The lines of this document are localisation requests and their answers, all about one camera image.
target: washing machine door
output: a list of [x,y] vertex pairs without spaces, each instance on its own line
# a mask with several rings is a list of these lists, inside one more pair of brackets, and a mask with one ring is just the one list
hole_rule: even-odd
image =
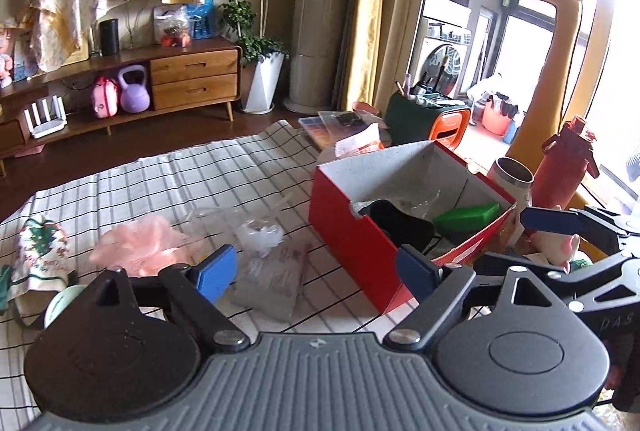
[[453,97],[456,83],[462,71],[463,57],[455,45],[443,44],[432,50],[424,60],[419,75],[431,79],[436,91]]

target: pink backpack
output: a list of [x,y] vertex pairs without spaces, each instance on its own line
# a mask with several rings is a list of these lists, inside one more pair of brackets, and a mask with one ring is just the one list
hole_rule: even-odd
[[91,94],[95,116],[107,118],[118,112],[118,87],[110,78],[98,77]]

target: open cardboard box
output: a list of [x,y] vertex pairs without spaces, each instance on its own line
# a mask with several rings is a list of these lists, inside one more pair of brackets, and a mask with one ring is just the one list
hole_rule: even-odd
[[309,221],[332,254],[369,300],[386,313],[411,299],[396,273],[398,249],[368,217],[351,204],[377,198],[406,198],[414,204],[440,195],[430,212],[435,217],[454,207],[497,202],[503,213],[481,232],[434,260],[467,263],[500,230],[514,200],[466,162],[434,141],[415,142],[335,160],[318,166],[314,176]]

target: red water bottle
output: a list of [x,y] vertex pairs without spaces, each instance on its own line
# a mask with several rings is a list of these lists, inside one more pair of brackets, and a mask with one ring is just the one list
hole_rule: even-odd
[[533,178],[531,202],[534,207],[565,209],[589,172],[597,178],[600,171],[593,159],[595,136],[585,129],[585,121],[575,115],[565,122],[559,135],[542,144],[545,157]]

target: gray ribbed plate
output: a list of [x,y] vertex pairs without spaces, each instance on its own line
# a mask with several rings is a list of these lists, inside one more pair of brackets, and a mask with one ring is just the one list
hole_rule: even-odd
[[585,412],[555,423],[498,419],[467,407],[413,353],[374,334],[262,334],[238,355],[216,355],[193,388],[155,414],[112,425],[46,414],[30,431],[602,431]]

